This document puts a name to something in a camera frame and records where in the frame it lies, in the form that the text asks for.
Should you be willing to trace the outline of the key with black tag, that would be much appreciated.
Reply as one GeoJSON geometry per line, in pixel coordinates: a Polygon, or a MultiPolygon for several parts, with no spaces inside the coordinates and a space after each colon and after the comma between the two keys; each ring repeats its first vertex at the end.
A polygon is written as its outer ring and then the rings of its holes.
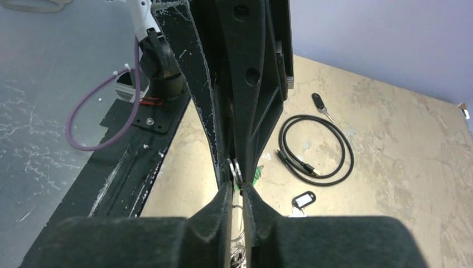
{"type": "Polygon", "coordinates": [[[302,218],[307,217],[305,208],[316,201],[316,194],[312,191],[306,191],[295,196],[291,200],[292,212],[289,217],[302,218]]]}

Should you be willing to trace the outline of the metal key organizer ring plate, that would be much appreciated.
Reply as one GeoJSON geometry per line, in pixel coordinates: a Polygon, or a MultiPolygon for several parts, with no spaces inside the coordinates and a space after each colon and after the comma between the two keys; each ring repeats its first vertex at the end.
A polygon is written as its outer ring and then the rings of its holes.
{"type": "Polygon", "coordinates": [[[240,195],[239,183],[242,175],[236,160],[227,159],[233,183],[233,197],[231,205],[231,235],[230,235],[230,267],[246,267],[247,252],[245,246],[243,200],[240,195]]]}

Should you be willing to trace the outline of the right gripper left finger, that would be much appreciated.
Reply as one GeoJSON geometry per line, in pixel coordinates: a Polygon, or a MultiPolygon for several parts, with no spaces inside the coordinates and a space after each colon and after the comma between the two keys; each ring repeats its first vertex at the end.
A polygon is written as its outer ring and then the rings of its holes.
{"type": "Polygon", "coordinates": [[[73,217],[26,267],[228,267],[233,185],[192,217],[73,217]]]}

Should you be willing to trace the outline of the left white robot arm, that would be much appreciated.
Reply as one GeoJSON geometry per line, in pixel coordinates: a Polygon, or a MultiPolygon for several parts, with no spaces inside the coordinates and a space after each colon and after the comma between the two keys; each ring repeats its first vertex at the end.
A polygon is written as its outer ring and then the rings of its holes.
{"type": "Polygon", "coordinates": [[[216,182],[253,181],[294,86],[289,1],[128,1],[150,91],[190,93],[216,182]]]}

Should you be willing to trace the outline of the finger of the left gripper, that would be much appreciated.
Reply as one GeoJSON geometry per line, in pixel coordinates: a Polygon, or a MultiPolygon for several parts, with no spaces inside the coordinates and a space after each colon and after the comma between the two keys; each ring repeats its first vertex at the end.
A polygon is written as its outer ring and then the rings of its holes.
{"type": "Polygon", "coordinates": [[[229,64],[237,182],[252,183],[282,114],[293,54],[289,1],[216,1],[229,64]]]}
{"type": "Polygon", "coordinates": [[[228,180],[224,159],[219,156],[214,93],[210,71],[189,1],[156,1],[151,14],[168,42],[184,77],[210,147],[217,187],[228,180]]]}

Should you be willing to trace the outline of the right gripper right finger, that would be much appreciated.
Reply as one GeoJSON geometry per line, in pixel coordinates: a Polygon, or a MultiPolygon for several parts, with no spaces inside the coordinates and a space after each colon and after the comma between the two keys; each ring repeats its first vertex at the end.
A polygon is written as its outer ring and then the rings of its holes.
{"type": "Polygon", "coordinates": [[[386,216],[285,217],[242,185],[249,267],[427,267],[411,232],[386,216]]]}

